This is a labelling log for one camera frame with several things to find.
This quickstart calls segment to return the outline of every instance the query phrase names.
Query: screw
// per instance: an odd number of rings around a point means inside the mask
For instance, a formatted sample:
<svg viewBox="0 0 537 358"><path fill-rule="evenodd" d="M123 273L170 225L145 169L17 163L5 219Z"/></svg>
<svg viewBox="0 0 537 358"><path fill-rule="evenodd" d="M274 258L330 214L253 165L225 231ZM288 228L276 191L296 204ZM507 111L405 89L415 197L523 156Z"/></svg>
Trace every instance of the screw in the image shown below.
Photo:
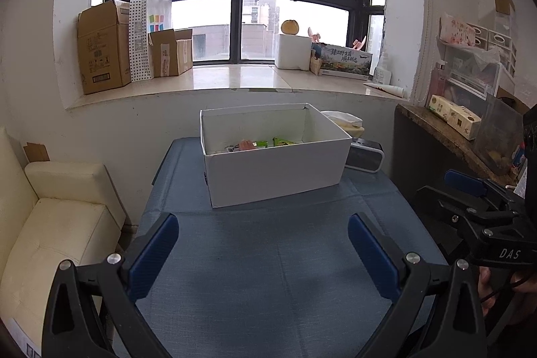
<svg viewBox="0 0 537 358"><path fill-rule="evenodd" d="M60 270L67 270L69 267L71 267L71 261L69 260L63 260L61 263L60 263Z"/></svg>
<svg viewBox="0 0 537 358"><path fill-rule="evenodd" d="M417 253L409 252L409 253L406 254L406 260L407 260L409 263L417 264L417 263L420 262L422 259L421 259L421 257L420 257Z"/></svg>
<svg viewBox="0 0 537 358"><path fill-rule="evenodd" d="M108 262L108 264L117 264L121 261L121 255L119 253L113 253L108 256L106 261Z"/></svg>
<svg viewBox="0 0 537 358"><path fill-rule="evenodd" d="M462 270L467 270L468 267L470 267L470 264L468 264L468 261L466 260L457 260L457 267Z"/></svg>

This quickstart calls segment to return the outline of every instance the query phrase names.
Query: blue tablecloth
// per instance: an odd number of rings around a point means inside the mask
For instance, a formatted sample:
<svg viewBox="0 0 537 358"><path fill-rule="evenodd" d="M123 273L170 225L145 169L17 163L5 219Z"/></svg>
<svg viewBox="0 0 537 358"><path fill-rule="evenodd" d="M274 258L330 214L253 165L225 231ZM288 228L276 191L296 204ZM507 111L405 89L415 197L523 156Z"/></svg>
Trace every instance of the blue tablecloth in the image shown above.
<svg viewBox="0 0 537 358"><path fill-rule="evenodd" d="M364 211L404 252L445 263L410 205L379 172L337 186L212 209L199 138L173 142L141 219L173 213L179 240L140 312L174 357L354 357L390 306L347 237ZM431 300L414 327L425 323ZM128 356L116 338L114 349Z"/></svg>

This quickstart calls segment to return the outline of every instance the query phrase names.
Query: window sill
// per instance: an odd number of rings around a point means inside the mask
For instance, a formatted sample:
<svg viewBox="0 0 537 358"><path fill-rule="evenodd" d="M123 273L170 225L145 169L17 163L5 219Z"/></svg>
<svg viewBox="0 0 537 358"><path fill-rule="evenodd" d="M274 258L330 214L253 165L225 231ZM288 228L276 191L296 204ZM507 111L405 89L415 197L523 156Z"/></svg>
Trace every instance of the window sill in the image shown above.
<svg viewBox="0 0 537 358"><path fill-rule="evenodd" d="M136 81L122 88L82 96L69 109L134 96L226 89L283 93L322 91L404 101L389 93L366 87L363 85L364 82L335 76L315 76L301 70L280 70L274 65L196 66L180 76Z"/></svg>

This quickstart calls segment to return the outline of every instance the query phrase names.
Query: blue gripper pad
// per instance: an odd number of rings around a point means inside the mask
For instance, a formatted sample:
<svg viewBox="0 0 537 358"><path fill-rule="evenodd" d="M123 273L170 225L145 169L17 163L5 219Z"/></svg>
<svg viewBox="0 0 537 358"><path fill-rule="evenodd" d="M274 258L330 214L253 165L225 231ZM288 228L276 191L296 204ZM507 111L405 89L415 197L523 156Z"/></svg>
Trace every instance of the blue gripper pad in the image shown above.
<svg viewBox="0 0 537 358"><path fill-rule="evenodd" d="M446 185L475 197L487 195L487 188L479 179L465 175L455 170L448 170L444 175Z"/></svg>
<svg viewBox="0 0 537 358"><path fill-rule="evenodd" d="M400 253L401 259L403 253L393 240L381 235L375 228L375 225L365 215L352 215L348 220L347 231L348 238L360 256L377 291L383 298L390 299L395 304L401 295L401 288L399 286L401 279L399 277L400 272L390 256L382 248L379 240L382 243L390 240L392 251L397 253L396 256Z"/></svg>
<svg viewBox="0 0 537 358"><path fill-rule="evenodd" d="M147 296L149 290L155 283L162 266L170 255L177 239L179 238L179 222L177 218L170 214L162 220L155 222L153 227L144 236L137 237L135 243L143 244L140 248L136 246L133 251L140 251L139 255L129 263L127 270L127 296L131 302Z"/></svg>

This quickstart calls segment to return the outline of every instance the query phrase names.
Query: sofa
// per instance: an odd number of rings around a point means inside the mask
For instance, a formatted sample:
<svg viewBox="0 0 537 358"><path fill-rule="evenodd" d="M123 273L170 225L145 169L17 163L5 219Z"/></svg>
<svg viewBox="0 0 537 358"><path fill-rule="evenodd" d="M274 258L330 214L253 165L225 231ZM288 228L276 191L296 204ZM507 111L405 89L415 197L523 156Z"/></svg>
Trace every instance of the sofa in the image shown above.
<svg viewBox="0 0 537 358"><path fill-rule="evenodd" d="M104 165L32 162L23 171L0 127L0 318L15 341L22 331L41 347L58 264L101 262L124 222Z"/></svg>

